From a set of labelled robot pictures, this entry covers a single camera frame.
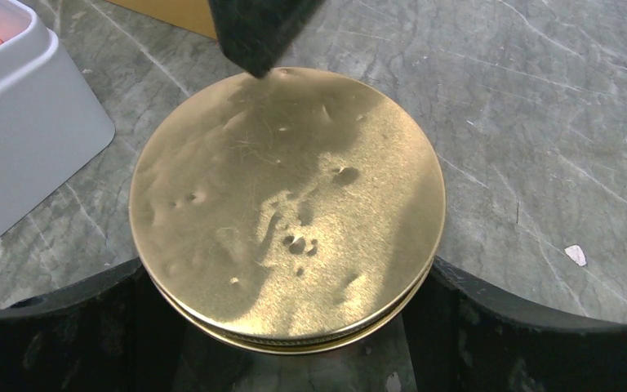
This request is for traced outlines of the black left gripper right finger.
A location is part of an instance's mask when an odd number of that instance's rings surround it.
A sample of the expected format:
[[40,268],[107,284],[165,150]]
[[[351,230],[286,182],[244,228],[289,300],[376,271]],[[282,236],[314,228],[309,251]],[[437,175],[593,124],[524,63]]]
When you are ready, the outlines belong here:
[[537,304],[441,259],[402,321],[420,391],[627,391],[627,324]]

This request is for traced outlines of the gold round lid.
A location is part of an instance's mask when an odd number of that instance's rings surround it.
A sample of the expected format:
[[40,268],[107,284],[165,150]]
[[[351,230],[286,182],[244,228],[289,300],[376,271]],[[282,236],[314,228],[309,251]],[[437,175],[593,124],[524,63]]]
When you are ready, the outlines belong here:
[[241,73],[178,106],[143,148],[132,238],[166,301],[206,334],[312,354],[383,327],[429,275],[445,182],[417,122],[320,69]]

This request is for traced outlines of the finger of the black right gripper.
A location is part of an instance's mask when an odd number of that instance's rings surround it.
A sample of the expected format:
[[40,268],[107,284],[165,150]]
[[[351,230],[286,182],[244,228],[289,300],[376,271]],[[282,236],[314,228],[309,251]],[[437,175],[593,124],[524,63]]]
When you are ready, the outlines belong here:
[[224,56],[263,78],[324,3],[323,0],[210,0],[217,42]]

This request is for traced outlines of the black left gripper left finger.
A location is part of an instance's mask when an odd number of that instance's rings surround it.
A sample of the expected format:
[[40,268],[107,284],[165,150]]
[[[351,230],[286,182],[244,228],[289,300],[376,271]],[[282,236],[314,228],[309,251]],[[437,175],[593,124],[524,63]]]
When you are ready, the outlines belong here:
[[168,391],[185,329],[122,263],[0,310],[0,391]]

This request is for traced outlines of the white tin of pastel candies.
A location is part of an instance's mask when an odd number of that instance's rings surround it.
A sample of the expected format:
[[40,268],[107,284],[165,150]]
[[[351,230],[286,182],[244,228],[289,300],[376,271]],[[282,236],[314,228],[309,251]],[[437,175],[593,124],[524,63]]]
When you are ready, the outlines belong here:
[[0,237],[114,134],[57,34],[23,3],[0,1]]

